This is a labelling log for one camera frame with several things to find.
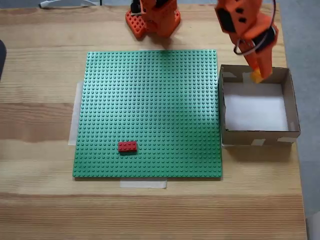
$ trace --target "wire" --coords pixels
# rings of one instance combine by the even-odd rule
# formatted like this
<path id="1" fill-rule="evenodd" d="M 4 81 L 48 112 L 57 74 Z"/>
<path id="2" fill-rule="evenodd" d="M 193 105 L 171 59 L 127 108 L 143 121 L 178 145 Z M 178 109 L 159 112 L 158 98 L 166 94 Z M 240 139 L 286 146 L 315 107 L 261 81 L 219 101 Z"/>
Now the wire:
<path id="1" fill-rule="evenodd" d="M 270 26 L 267 28 L 267 30 L 270 29 L 270 28 L 272 28 L 272 25 L 274 24 L 275 16 L 276 16 L 276 8 L 277 8 L 277 7 L 276 7 L 276 0 L 272 0 L 272 2 L 273 2 L 273 13 L 272 13 L 272 18 L 271 18 Z M 262 38 L 262 40 L 261 40 L 257 45 L 255 45 L 253 48 L 251 48 L 251 49 L 249 49 L 249 50 L 247 50 L 247 51 L 245 51 L 245 52 L 238 52 L 238 51 L 237 51 L 238 48 L 239 48 L 240 42 L 241 42 L 241 41 L 244 42 L 241 38 L 239 38 L 238 41 L 237 41 L 237 43 L 236 43 L 236 45 L 235 45 L 234 48 L 233 48 L 233 52 L 234 52 L 235 54 L 239 55 L 239 56 L 246 56 L 246 55 L 252 54 L 252 53 L 253 53 L 254 51 L 256 51 L 258 48 L 260 48 L 260 46 L 265 42 L 265 40 L 266 40 L 267 37 L 268 37 L 268 34 L 269 34 L 269 32 L 266 31 L 266 33 L 265 33 L 264 37 Z"/>
<path id="2" fill-rule="evenodd" d="M 56 3 L 56 2 L 61 2 L 63 0 L 49 0 L 49 1 L 43 1 L 39 4 L 39 7 L 41 9 L 43 8 L 47 8 L 50 4 L 52 3 Z M 90 0 L 81 0 L 81 2 L 85 2 L 85 3 L 88 3 L 88 4 L 91 4 L 91 6 L 97 6 L 97 4 L 95 4 L 94 2 L 90 1 Z"/>

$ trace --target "yellow object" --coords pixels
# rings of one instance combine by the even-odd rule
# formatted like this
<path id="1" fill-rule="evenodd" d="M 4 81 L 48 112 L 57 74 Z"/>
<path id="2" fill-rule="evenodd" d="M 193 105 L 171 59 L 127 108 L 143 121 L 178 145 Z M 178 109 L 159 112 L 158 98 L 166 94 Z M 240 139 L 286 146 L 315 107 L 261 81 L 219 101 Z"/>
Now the yellow object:
<path id="1" fill-rule="evenodd" d="M 261 73 L 260 73 L 260 69 L 259 68 L 256 68 L 250 75 L 251 79 L 256 83 L 256 84 L 259 84 L 261 83 L 264 79 L 263 77 L 261 76 Z"/>

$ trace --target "lego baseplate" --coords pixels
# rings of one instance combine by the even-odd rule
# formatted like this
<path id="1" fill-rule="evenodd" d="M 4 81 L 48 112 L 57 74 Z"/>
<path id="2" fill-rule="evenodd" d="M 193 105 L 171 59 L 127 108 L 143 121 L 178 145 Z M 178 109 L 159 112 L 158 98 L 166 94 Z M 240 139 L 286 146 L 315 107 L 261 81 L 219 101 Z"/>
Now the lego baseplate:
<path id="1" fill-rule="evenodd" d="M 89 52 L 73 176 L 221 177 L 218 106 L 215 50 Z"/>

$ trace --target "red lego brick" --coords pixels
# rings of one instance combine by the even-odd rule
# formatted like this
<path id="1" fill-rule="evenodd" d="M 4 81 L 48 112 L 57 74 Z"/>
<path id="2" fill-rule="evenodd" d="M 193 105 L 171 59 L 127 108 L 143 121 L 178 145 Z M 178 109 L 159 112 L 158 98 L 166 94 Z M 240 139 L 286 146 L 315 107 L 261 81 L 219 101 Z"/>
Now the red lego brick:
<path id="1" fill-rule="evenodd" d="M 136 152 L 137 151 L 137 142 L 136 141 L 120 141 L 118 142 L 118 152 L 127 153 L 127 152 Z"/>

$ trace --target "wood grain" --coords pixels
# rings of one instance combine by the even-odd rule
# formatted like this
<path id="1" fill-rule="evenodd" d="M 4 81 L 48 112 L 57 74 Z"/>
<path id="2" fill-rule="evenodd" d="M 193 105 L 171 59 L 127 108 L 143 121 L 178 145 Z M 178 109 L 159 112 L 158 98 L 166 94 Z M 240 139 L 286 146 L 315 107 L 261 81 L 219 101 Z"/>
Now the wood grain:
<path id="1" fill-rule="evenodd" d="M 294 195 L 0 197 L 2 239 L 304 238 Z"/>
<path id="2" fill-rule="evenodd" d="M 171 39 L 136 40 L 127 6 L 0 10 L 0 239 L 306 239 L 297 146 L 226 147 L 223 178 L 170 178 L 166 189 L 74 180 L 68 145 L 88 51 L 216 49 L 234 55 L 214 5 L 180 5 Z M 270 5 L 263 5 L 271 13 Z M 280 12 L 273 65 L 286 66 Z"/>

